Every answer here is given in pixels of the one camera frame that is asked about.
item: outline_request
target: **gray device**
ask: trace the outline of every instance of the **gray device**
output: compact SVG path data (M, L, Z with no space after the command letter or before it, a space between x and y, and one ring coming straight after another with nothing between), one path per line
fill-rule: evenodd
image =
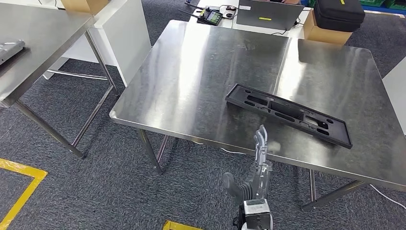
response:
M288 31L304 7L272 1L239 0L237 24Z
M25 42L17 39L0 39L0 65L20 52Z

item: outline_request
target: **robotic hand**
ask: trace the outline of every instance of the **robotic hand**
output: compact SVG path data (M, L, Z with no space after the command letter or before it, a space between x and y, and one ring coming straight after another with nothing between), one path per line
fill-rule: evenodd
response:
M239 205L238 230L272 230L272 215L266 200L272 163L266 160L268 134L264 125L255 132L254 139L255 169L241 185L234 182L231 173L224 173L223 186ZM273 141L269 144L269 148L271 152L278 152L281 145Z

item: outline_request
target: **stainless steel table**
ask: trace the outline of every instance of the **stainless steel table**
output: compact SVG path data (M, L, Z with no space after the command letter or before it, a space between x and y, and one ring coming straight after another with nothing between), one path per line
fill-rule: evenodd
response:
M346 121L354 146L227 104L236 83ZM281 144L270 160L311 170L312 202L303 210L366 183L406 191L406 140L367 49L171 21L110 117L139 129L159 172L165 145L156 158L144 130L253 155L252 137L264 124ZM313 170L355 181L316 200Z
M23 51L0 66L0 106L10 107L15 104L25 115L39 124L79 158L83 158L84 155L76 149L76 145L84 135L108 94L113 90L115 94L118 95L118 91L106 65L91 35L87 31L93 24L93 16L86 13L71 13L0 3L0 36L3 38L21 39L25 42L25 49ZM85 34L106 77L49 70L52 64L83 34ZM107 80L110 83L108 90L72 144L19 100L46 71Z

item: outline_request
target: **laptop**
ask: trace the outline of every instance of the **laptop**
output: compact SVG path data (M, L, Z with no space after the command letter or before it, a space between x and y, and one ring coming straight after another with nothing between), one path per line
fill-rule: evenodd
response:
M239 0L237 24L288 31L304 7L272 1Z

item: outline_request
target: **white cable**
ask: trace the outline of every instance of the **white cable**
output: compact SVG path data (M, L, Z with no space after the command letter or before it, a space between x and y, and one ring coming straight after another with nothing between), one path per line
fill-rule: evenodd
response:
M194 143L196 143L196 144L198 144L198 145L203 145L203 143L199 143L199 142L196 142L196 141L192 141L192 142L194 142ZM228 150L225 150L224 148L220 148L220 149L223 150L223 151L229 152L229 153L236 153L236 154L246 155L246 153L242 153L242 152L228 151Z
M381 191L379 191L377 188L375 188L375 186L373 186L372 184L370 184L370 186L371 186L373 189L375 189L379 194L383 195L386 199L388 199L388 200L394 202L395 204L402 206L402 208L406 209L406 207L405 207L404 205L402 205L402 204L400 204L399 202L396 202L396 201L392 200L391 198L385 196L383 193L381 193Z
M223 151L226 151L226 152L229 152L229 153L236 153L236 154L242 154L242 155L246 155L246 153L242 153L242 152L233 152L233 151L228 151L228 150L225 150L224 148L220 148L221 150L223 150Z

